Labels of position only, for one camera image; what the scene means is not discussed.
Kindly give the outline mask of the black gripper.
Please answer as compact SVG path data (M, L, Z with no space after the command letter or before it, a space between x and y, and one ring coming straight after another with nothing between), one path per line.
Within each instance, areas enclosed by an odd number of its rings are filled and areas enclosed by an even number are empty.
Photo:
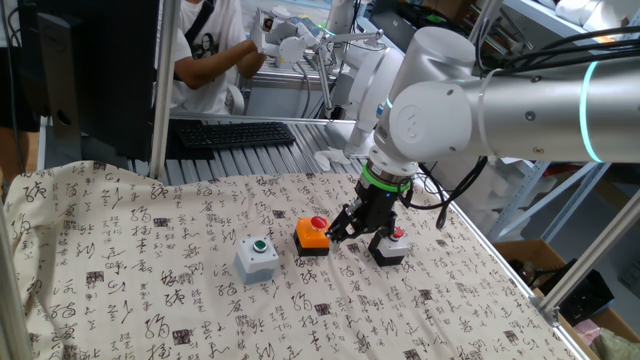
M356 200L345 204L329 228L326 237L334 244L347 239L355 239L363 234L375 233L368 245L370 251L395 247L398 240L394 238L396 213L393 210L398 199L397 192L389 192L359 179L356 183Z

